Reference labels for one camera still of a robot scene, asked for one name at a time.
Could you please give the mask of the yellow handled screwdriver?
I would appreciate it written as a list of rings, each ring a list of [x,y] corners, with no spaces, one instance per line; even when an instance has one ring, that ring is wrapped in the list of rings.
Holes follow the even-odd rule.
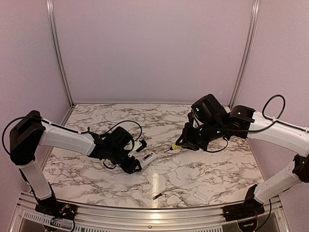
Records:
[[[182,149],[182,147],[179,146],[179,145],[172,145],[172,146],[167,150],[167,152],[173,151],[173,150],[179,150],[179,149]]]

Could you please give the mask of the white remote control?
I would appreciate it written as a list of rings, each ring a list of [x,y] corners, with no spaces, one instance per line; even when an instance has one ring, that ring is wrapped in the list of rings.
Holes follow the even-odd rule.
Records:
[[[142,158],[138,158],[140,162],[140,166],[142,169],[146,168],[151,162],[153,162],[157,158],[155,153],[147,153]]]

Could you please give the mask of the white battery compartment cover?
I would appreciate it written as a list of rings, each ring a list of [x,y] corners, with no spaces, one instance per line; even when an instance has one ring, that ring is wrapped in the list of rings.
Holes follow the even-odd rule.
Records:
[[[193,193],[193,196],[195,196],[196,198],[200,199],[203,202],[205,202],[208,199],[208,197],[205,194],[203,194],[203,193],[201,193],[199,191],[195,191]]]

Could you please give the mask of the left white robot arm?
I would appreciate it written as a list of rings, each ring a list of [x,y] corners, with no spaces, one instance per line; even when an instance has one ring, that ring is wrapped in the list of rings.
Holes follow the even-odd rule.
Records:
[[[36,161],[35,152],[39,146],[56,147],[94,159],[109,160],[127,174],[142,170],[140,161],[130,156],[133,148],[126,149],[128,144],[133,145],[135,141],[122,127],[105,134],[89,130],[80,132],[52,123],[42,118],[36,110],[14,121],[17,124],[10,131],[7,153],[21,170],[37,200],[42,202],[43,209],[51,215],[61,211],[61,204],[54,199],[52,188]]]

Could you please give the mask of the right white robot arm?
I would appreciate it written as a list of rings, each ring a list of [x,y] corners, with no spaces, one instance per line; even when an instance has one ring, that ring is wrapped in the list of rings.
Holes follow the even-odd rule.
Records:
[[[185,148],[208,152],[211,141],[232,136],[256,139],[296,153],[294,159],[267,181],[249,188],[239,212],[250,216],[259,205],[289,188],[309,181],[309,130],[289,124],[264,111],[237,105],[227,112],[214,95],[208,94],[191,106],[181,136],[171,150]]]

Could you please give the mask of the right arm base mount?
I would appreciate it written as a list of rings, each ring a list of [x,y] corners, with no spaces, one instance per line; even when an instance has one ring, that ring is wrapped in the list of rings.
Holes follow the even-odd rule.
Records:
[[[265,212],[264,204],[254,198],[257,185],[251,186],[242,203],[230,204],[223,207],[223,215],[226,221],[239,220],[254,217]]]

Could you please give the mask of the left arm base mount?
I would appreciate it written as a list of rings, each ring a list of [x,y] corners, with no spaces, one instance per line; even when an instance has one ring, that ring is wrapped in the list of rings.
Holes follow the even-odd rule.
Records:
[[[74,220],[77,212],[77,205],[72,203],[60,202],[56,199],[56,196],[52,195],[46,199],[39,199],[36,197],[37,204],[35,211],[43,213],[45,215],[52,216],[53,219],[63,218],[68,220]]]

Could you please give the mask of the front aluminium rail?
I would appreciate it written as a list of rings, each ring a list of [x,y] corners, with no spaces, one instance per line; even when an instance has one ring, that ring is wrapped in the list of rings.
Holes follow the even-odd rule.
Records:
[[[14,211],[11,232],[42,231],[49,226],[76,232],[237,232],[244,220],[226,221],[223,206],[177,209],[138,209],[77,204],[74,221],[55,219],[35,211],[35,199],[22,193]]]

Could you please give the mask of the right aluminium corner post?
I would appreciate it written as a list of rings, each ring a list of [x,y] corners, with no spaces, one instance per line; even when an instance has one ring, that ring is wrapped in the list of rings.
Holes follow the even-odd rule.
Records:
[[[258,23],[258,15],[259,15],[259,9],[260,9],[260,0],[253,0],[252,2],[252,8],[251,8],[251,15],[250,15],[250,20],[249,20],[249,27],[248,27],[248,33],[246,36],[246,41],[245,41],[245,46],[237,74],[237,78],[234,84],[234,88],[232,91],[232,95],[229,101],[229,107],[233,108],[236,105],[241,85],[244,80],[248,60],[250,57],[250,53],[253,47],[253,42],[256,34],[256,27]]]

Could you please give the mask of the aluminium corner post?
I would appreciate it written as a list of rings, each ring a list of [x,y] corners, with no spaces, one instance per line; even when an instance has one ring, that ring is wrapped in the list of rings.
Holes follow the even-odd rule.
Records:
[[[234,84],[234,88],[232,91],[232,95],[229,101],[229,107],[233,108],[236,105],[241,85],[244,80],[248,60],[250,57],[250,53],[253,47],[253,42],[256,34],[256,27],[258,23],[258,15],[259,15],[259,9],[260,9],[260,0],[253,0],[252,2],[252,8],[251,8],[251,15],[250,15],[250,20],[249,20],[249,27],[248,27],[248,33],[246,36],[246,41],[245,41],[245,46],[237,74],[237,78]]]
[[[58,66],[58,69],[59,69],[61,82],[62,82],[62,85],[63,85],[63,88],[64,88],[64,93],[65,93],[68,105],[70,106],[70,108],[73,108],[74,102],[73,102],[72,94],[71,94],[71,91],[70,91],[70,87],[69,87],[64,63],[63,63],[63,58],[62,58],[62,54],[61,54],[59,38],[58,38],[58,33],[57,33],[54,1],[53,0],[47,0],[46,1],[46,8],[47,8],[48,21],[49,21],[50,30],[51,30],[51,37],[52,37],[52,41],[53,41],[53,47],[54,47],[54,51],[55,51],[56,62],[57,62],[57,66]]]

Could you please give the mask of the left aluminium corner post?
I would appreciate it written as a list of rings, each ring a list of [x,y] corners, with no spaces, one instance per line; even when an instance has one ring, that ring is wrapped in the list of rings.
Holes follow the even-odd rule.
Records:
[[[58,38],[58,33],[57,33],[54,1],[53,0],[47,0],[46,1],[46,8],[47,8],[48,21],[49,21],[50,30],[51,30],[51,37],[52,37],[52,41],[53,41],[53,47],[54,47],[54,51],[55,51],[56,62],[57,62],[57,66],[58,66],[58,69],[59,69],[61,82],[62,82],[62,85],[63,85],[63,88],[64,88],[64,93],[65,93],[68,105],[70,106],[70,108],[73,108],[74,102],[73,102],[72,94],[71,94],[71,91],[70,91],[70,87],[69,87],[64,63],[63,63],[63,58],[62,58],[62,54],[61,54],[59,38]]]

